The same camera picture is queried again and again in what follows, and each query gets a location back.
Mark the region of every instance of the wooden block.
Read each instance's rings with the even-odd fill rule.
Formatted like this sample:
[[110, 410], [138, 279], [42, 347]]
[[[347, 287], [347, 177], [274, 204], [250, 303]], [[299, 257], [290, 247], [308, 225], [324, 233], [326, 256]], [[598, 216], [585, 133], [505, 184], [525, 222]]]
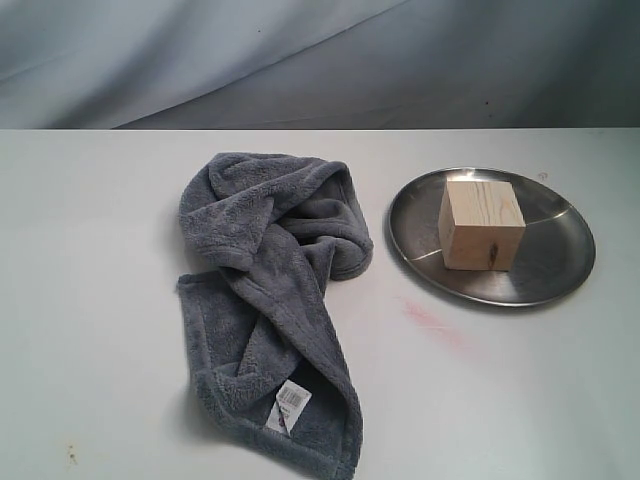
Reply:
[[438, 234], [453, 270], [509, 270], [526, 224], [508, 182], [447, 182]]

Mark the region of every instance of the white table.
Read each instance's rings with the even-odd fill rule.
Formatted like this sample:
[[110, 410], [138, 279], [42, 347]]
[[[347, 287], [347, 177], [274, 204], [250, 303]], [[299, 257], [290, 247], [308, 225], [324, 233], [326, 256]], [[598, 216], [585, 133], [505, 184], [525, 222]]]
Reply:
[[[228, 150], [351, 168], [375, 256], [327, 304], [365, 419], [356, 478], [640, 477], [640, 130], [605, 129], [0, 132], [0, 478], [300, 478], [228, 443], [188, 391], [176, 211]], [[497, 310], [402, 273], [393, 196], [462, 165], [574, 203], [598, 249], [575, 294]]]

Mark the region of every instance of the metal plate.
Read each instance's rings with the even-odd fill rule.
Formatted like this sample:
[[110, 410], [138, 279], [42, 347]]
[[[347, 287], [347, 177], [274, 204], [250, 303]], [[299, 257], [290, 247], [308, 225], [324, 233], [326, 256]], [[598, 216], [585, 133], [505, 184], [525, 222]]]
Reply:
[[[447, 270], [438, 240], [438, 216], [449, 180], [510, 182], [527, 228], [508, 272]], [[513, 173], [455, 168], [428, 173], [406, 185], [389, 212], [400, 256], [420, 277], [460, 297], [508, 307], [540, 305], [584, 282], [596, 257], [589, 226], [578, 211], [544, 185]]]

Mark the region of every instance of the red mark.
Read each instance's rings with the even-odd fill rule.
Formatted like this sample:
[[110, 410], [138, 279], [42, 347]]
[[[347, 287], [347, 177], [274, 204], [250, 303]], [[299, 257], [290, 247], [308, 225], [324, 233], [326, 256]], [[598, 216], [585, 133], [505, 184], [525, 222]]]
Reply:
[[431, 313], [427, 312], [424, 308], [422, 308], [417, 303], [412, 302], [411, 300], [404, 300], [404, 314], [416, 322], [418, 325], [422, 327], [429, 328], [434, 331], [442, 340], [448, 343], [451, 347], [456, 349], [464, 349], [465, 348], [465, 340], [463, 336], [452, 329], [451, 327], [442, 323], [441, 320], [433, 316]]

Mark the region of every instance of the fleece towel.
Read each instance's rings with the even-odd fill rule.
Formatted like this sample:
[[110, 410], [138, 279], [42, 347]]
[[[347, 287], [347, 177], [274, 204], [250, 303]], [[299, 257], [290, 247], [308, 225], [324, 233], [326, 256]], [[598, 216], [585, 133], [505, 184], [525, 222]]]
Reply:
[[[362, 415], [324, 293], [329, 278], [362, 273], [373, 244], [346, 165], [219, 154], [187, 186], [180, 224], [187, 248], [212, 267], [178, 282], [207, 414], [320, 479], [352, 478]], [[268, 425], [286, 413], [276, 395], [287, 381], [311, 394], [290, 431]]]

